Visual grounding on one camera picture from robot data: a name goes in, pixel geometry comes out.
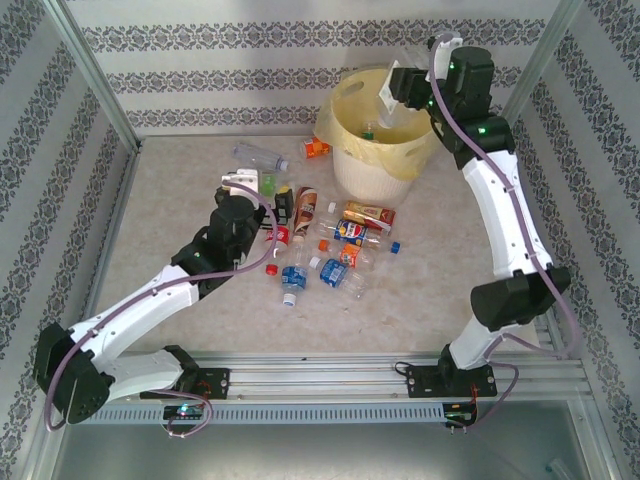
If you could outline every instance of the white bucket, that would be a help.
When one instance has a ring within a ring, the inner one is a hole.
[[[362,70],[344,78],[320,109],[314,132],[333,147],[335,176],[348,196],[397,206],[439,142],[425,111],[403,125],[376,129],[375,141],[362,138],[363,126],[379,118],[378,92],[387,73]]]
[[[340,186],[355,200],[389,207],[402,203],[413,184],[413,180],[397,180],[384,168],[361,162],[337,148],[333,149],[333,171]]]

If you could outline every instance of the plastic bottle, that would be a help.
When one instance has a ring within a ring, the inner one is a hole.
[[[400,244],[383,236],[379,231],[370,230],[348,220],[342,220],[335,215],[320,215],[316,224],[316,231],[324,238],[333,238],[353,243],[365,248],[398,253]]]
[[[358,245],[353,245],[352,243],[320,240],[318,250],[327,252],[332,257],[337,258],[341,263],[362,272],[372,271],[375,264],[374,252],[359,247]]]
[[[273,230],[267,231],[266,242],[273,240]],[[278,237],[276,238],[276,249],[273,251],[273,259],[269,261],[266,274],[275,277],[278,274],[278,264],[282,263],[289,245],[289,228],[284,225],[278,227]]]
[[[286,172],[289,167],[289,162],[282,155],[248,143],[236,143],[231,153],[244,165],[252,165],[258,170]]]
[[[282,269],[282,290],[284,296],[282,303],[294,307],[298,295],[307,286],[307,268],[309,266],[309,253],[304,246],[304,242],[293,239],[293,244],[287,250],[283,258]]]
[[[356,300],[360,299],[367,289],[367,279],[364,275],[356,273],[348,265],[333,258],[323,261],[320,257],[312,257],[309,266],[320,271],[320,280],[324,283]]]

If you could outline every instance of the white floor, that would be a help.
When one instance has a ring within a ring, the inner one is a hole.
[[[337,195],[331,158],[301,160],[300,138],[244,140],[294,159],[291,179],[297,186],[315,187],[318,210],[326,211]],[[237,140],[145,141],[100,310],[151,279],[208,223],[220,176],[238,167],[230,153]],[[484,224],[471,190],[446,152],[430,161],[397,211],[393,236],[402,243],[401,252],[378,256],[371,288],[362,300],[345,299],[313,276],[298,305],[285,307],[279,279],[265,275],[261,266],[166,320],[132,350],[179,344],[187,351],[439,352],[469,320],[471,288],[493,278]],[[317,244],[317,237],[310,236],[307,243]],[[265,249],[260,232],[248,262]],[[521,335],[537,341],[532,326]]]

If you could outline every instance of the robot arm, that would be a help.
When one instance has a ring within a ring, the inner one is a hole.
[[[216,196],[218,208],[209,226],[201,228],[146,285],[104,312],[64,330],[55,323],[38,338],[34,378],[48,391],[62,359],[87,333],[93,334],[71,358],[62,373],[53,403],[68,423],[79,423],[102,405],[118,397],[148,390],[191,392],[199,379],[199,368],[177,346],[154,354],[119,358],[132,343],[174,313],[202,300],[230,276],[154,287],[185,277],[233,271],[247,258],[265,216],[251,200],[228,192]],[[128,305],[140,293],[152,294],[133,303],[104,328],[98,323],[117,308]]]
[[[535,230],[520,186],[511,129],[504,118],[489,112],[494,71],[491,55],[478,47],[452,46],[451,42],[455,40],[457,37],[454,35],[450,42],[441,44],[436,50],[435,75],[443,100],[460,128],[488,153],[497,169],[512,184],[533,244],[533,254],[562,292],[569,286],[569,273],[566,268],[552,266],[551,257]],[[444,76],[441,76],[442,65],[446,67]],[[493,283],[472,290],[473,317],[462,334],[442,352],[440,372],[445,383],[454,384],[456,376],[464,377],[464,372],[480,370],[487,363],[487,350],[497,339],[506,333],[515,333],[535,316],[544,313],[553,304],[554,297],[530,258],[511,192],[487,162],[477,158],[448,124],[435,101],[428,75],[421,68],[394,68],[386,88],[407,108],[425,108],[435,134],[453,154],[480,207],[491,244],[496,278]],[[388,108],[392,103],[384,102],[383,93],[380,98],[387,111],[381,117],[393,113]]]

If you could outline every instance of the wall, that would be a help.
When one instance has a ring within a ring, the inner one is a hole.
[[[640,1],[585,1],[515,128],[625,479],[640,478],[638,32]]]
[[[455,29],[504,105],[558,0],[69,1],[138,135],[303,133],[343,72]]]
[[[129,152],[40,3],[0,0],[0,32],[0,479],[7,479],[22,472],[43,404],[31,378],[37,334],[83,316]]]

